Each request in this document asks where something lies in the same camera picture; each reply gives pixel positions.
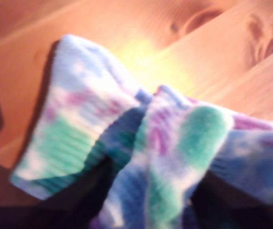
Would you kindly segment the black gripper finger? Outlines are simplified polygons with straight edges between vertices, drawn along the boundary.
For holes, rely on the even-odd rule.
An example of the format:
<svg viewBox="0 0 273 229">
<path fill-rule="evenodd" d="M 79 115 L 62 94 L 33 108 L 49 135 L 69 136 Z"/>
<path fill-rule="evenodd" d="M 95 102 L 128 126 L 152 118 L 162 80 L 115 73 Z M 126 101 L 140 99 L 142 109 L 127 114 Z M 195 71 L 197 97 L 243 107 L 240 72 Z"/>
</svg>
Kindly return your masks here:
<svg viewBox="0 0 273 229">
<path fill-rule="evenodd" d="M 209 172 L 192 195 L 201 229 L 272 229 L 262 202 Z"/>
<path fill-rule="evenodd" d="M 50 210 L 42 229 L 86 229 L 102 207 L 111 186 L 112 162 L 104 159 L 93 170 L 43 202 Z"/>
</svg>

